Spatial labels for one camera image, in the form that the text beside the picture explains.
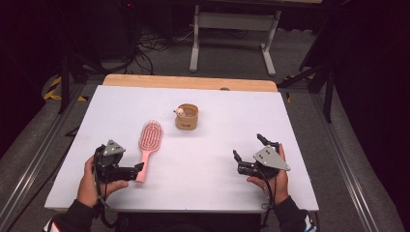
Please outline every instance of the metal stand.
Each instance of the metal stand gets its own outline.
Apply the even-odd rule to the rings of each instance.
[[[199,6],[196,5],[193,17],[193,45],[190,56],[190,71],[195,73],[198,68],[199,28],[219,28],[268,31],[268,38],[260,47],[268,74],[275,75],[276,72],[269,50],[275,32],[277,31],[279,17],[280,11],[276,11],[275,15],[201,13],[199,11]]]

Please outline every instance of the metal leg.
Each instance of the metal leg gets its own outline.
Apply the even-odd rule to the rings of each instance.
[[[198,69],[198,55],[199,55],[199,6],[195,6],[195,15],[193,17],[193,45],[192,54],[190,55],[190,71],[195,73]]]
[[[61,58],[62,94],[61,94],[60,110],[58,114],[62,114],[70,103],[70,71],[69,71],[70,60],[69,59],[70,58],[68,57],[67,54],[63,54],[63,57]]]
[[[277,31],[279,18],[280,18],[280,11],[277,11],[275,12],[275,17],[272,19],[272,24],[269,29],[268,39],[264,44],[260,45],[263,58],[265,60],[266,69],[268,70],[268,75],[276,74],[274,64],[271,58],[271,53],[269,53],[269,50],[271,49],[272,40],[274,39],[275,32]]]

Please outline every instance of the hairbrush bristles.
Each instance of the hairbrush bristles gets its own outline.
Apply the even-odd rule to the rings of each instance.
[[[159,122],[151,120],[144,125],[139,138],[139,148],[157,151],[161,146],[162,128]]]

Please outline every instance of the black sleeve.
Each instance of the black sleeve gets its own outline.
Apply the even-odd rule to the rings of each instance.
[[[56,215],[51,219],[61,232],[90,231],[95,212],[90,207],[75,200],[65,214]]]
[[[308,211],[300,210],[289,196],[274,208],[280,232],[303,232],[307,229]]]

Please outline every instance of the white board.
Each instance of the white board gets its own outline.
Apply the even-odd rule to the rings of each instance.
[[[199,108],[195,130],[175,127],[174,109]],[[121,212],[261,213],[262,190],[237,172],[236,150],[243,161],[263,148],[258,133],[283,144],[291,167],[289,194],[301,209],[318,205],[280,93],[99,86],[45,202],[64,210],[76,198],[84,163],[96,148],[113,139],[126,148],[120,166],[139,163],[138,140],[144,124],[157,120],[161,147],[151,154],[144,184],[131,181],[108,198]]]

